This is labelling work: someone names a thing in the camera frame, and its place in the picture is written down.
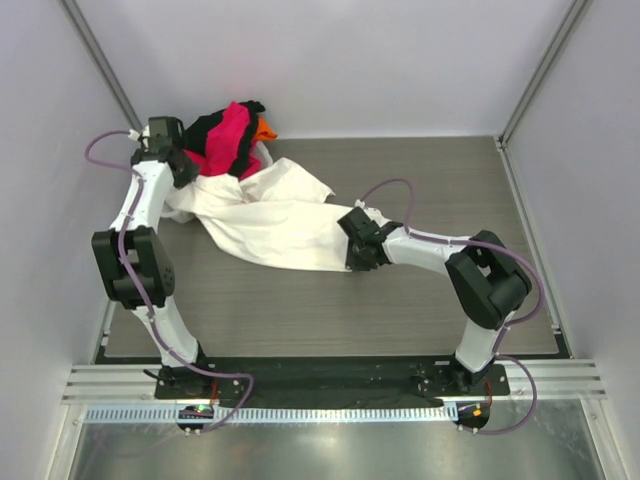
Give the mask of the white coca-cola t-shirt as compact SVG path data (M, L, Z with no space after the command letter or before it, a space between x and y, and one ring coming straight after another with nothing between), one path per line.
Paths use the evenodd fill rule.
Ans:
M239 180L198 176L166 198L171 212L198 219L222 251L280 269L346 272L348 237L338 220L352 208L332 204L334 191L286 157Z

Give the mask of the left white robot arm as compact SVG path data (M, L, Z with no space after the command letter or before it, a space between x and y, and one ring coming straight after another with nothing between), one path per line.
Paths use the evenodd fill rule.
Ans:
M124 164L101 161L92 149L101 140L126 136L136 143ZM93 234L91 247L107 297L144 325L165 368L184 368L179 388L190 398L205 397L213 375L196 363L203 353L188 331L174 299L176 275L158 229L169 194L193 182L199 167L183 151L184 126L170 117L151 117L141 132L111 131L92 140L85 158L94 165L130 176L119 213L110 226Z

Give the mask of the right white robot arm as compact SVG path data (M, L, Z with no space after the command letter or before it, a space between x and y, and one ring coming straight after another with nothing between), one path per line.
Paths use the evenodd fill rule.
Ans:
M492 232L450 237L414 230L400 222L379 224L355 207L338 220L347 237L346 267L371 271L408 265L446 276L467 317L453 354L453 388L473 395L487 382L506 323L532 291L529 276Z

